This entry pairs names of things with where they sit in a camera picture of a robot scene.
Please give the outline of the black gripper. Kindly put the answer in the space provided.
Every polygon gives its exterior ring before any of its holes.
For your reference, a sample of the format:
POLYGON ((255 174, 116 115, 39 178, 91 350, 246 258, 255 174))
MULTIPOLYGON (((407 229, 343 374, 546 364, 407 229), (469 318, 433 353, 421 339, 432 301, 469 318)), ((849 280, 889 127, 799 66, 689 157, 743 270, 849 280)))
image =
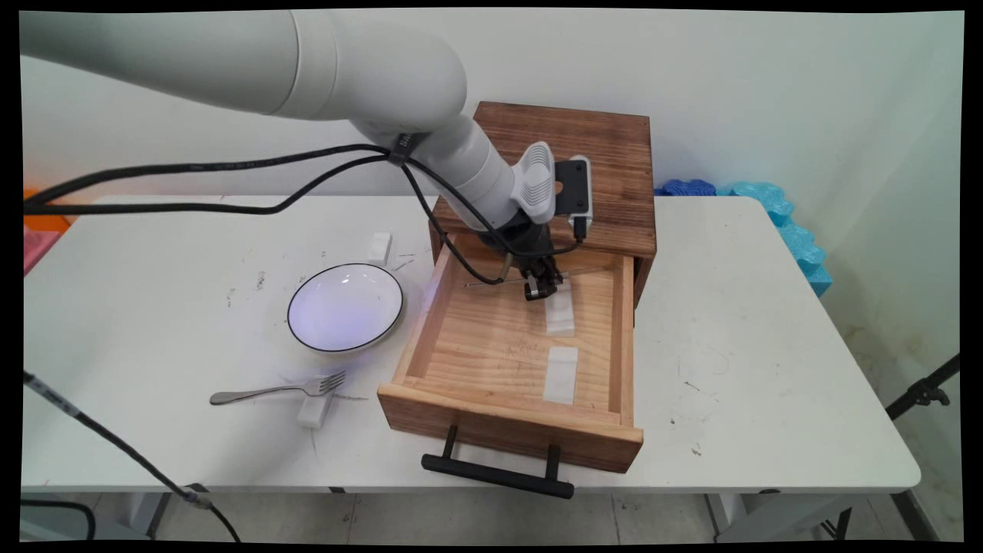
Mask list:
MULTIPOLYGON (((517 210, 513 218, 496 231, 515 251, 531 254, 554 249, 550 227, 547 224, 534 223, 523 210, 517 210)), ((512 266, 524 270, 524 294, 527 301, 550 297, 563 283, 562 273, 553 256, 514 257, 512 266), (538 283, 540 270, 541 288, 538 283)))

